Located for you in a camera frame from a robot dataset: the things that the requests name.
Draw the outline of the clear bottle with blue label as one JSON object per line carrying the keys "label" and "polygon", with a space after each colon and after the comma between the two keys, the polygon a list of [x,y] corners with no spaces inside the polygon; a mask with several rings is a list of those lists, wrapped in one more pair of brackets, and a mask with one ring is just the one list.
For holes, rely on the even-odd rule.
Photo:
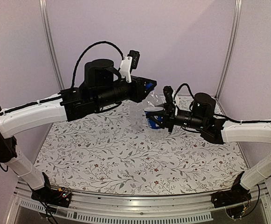
{"label": "clear bottle with blue label", "polygon": [[[151,91],[147,98],[143,102],[145,115],[151,112],[162,112],[164,111],[163,102],[159,94],[155,91]],[[161,128],[155,120],[159,122],[162,121],[162,117],[159,115],[152,115],[150,118],[147,118],[147,123],[149,126],[149,135],[155,141],[162,141],[165,139],[166,131]]]}

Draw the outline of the blue bottle cap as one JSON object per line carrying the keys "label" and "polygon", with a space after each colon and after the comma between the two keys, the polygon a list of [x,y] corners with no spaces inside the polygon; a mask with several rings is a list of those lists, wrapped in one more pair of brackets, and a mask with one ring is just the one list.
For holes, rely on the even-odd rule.
{"label": "blue bottle cap", "polygon": [[151,91],[154,90],[154,88],[155,88],[156,85],[157,85],[157,84],[155,84],[155,83],[146,82],[146,83],[145,83],[145,90],[146,90],[147,92],[151,92]]}

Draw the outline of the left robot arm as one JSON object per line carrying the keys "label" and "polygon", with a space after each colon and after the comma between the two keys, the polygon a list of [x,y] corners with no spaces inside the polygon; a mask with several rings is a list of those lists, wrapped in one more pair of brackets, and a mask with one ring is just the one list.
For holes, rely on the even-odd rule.
{"label": "left robot arm", "polygon": [[48,98],[10,109],[0,107],[0,163],[6,164],[44,202],[55,199],[49,180],[17,149],[16,134],[42,125],[74,121],[87,115],[114,109],[124,100],[142,102],[157,82],[131,74],[136,64],[131,57],[118,69],[109,59],[96,59],[84,66],[84,81]]}

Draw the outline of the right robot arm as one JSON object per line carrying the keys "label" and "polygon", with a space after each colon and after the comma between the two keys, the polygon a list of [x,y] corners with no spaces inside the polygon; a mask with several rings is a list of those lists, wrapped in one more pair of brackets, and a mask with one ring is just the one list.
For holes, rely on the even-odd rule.
{"label": "right robot arm", "polygon": [[[177,107],[174,97],[166,94],[166,102],[160,109],[146,110],[146,117],[169,132],[174,126],[195,129],[212,144],[231,142],[260,142],[271,144],[271,119],[235,121],[215,114],[216,101],[206,93],[194,95],[192,110]],[[271,177],[271,155],[252,168],[240,173],[227,194],[230,203],[238,203],[245,193],[259,182]]]}

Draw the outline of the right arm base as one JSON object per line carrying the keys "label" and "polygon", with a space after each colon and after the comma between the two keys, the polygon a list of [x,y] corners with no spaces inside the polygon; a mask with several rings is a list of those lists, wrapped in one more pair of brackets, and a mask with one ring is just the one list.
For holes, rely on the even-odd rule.
{"label": "right arm base", "polygon": [[211,195],[211,202],[215,208],[243,203],[251,199],[249,190],[242,187],[231,188],[225,191],[218,191]]}

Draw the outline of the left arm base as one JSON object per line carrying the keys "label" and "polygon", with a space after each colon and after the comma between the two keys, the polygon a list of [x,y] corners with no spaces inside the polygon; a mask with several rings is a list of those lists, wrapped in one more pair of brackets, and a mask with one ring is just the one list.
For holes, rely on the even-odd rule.
{"label": "left arm base", "polygon": [[72,191],[68,188],[51,189],[44,186],[38,190],[32,190],[31,198],[44,204],[51,204],[68,208],[72,198]]}

